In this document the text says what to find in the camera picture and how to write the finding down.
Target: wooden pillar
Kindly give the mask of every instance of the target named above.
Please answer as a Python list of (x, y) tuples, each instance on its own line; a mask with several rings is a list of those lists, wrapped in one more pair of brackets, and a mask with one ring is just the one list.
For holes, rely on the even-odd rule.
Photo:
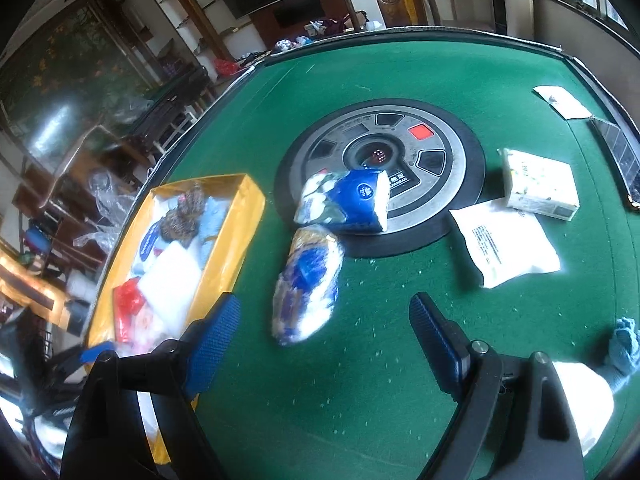
[(216, 57), (233, 61), (234, 58), (231, 56), (231, 53), (222, 41), (222, 38), (220, 38), (216, 32), (212, 23), (209, 21), (200, 4), (196, 0), (178, 0), (178, 2), (180, 2), (181, 6), (184, 7), (184, 10), (187, 11), (191, 21), (200, 31), (200, 34), (202, 34), (207, 46), (216, 55)]

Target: white packet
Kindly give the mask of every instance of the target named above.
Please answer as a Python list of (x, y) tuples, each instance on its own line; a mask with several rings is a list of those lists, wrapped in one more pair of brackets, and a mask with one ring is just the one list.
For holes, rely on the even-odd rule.
[(507, 207), (505, 199), (452, 209), (451, 214), (482, 272), (484, 288), (522, 274), (560, 270), (558, 254), (536, 216)]

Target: white logo on blue package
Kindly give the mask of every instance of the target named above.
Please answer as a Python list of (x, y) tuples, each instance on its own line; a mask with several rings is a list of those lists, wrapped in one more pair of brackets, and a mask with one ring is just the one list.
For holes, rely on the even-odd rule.
[(373, 197), (373, 188), (369, 184), (360, 184), (357, 189), (360, 198), (363, 200), (368, 200)]
[(160, 235), (160, 222), (156, 222), (153, 224), (149, 231), (146, 232), (146, 235), (142, 238), (140, 242), (140, 259), (143, 262), (146, 262), (146, 259), (151, 254), (152, 249), (154, 248), (154, 244), (156, 240), (158, 240), (158, 236)]

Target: soap box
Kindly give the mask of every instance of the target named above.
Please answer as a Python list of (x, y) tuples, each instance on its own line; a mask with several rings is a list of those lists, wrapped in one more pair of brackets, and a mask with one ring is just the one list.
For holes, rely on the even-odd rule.
[(571, 220), (580, 207), (571, 167), (516, 150), (502, 150), (507, 206)]

